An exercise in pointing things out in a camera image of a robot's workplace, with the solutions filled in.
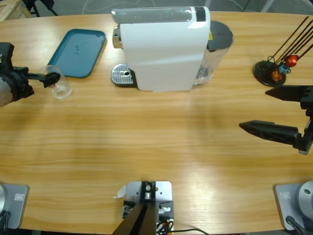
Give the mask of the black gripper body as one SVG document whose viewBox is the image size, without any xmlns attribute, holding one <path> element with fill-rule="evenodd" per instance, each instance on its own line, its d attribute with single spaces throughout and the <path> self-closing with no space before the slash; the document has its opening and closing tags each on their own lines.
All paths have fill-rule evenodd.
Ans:
<svg viewBox="0 0 313 235">
<path fill-rule="evenodd" d="M 34 94 L 34 90 L 28 82 L 28 72 L 27 67 L 13 67 L 13 70 L 9 73 L 12 100 L 20 100 Z"/>
<path fill-rule="evenodd" d="M 307 109 L 306 116 L 309 118 L 304 131 L 312 131 L 313 130 L 313 110 Z"/>
</svg>

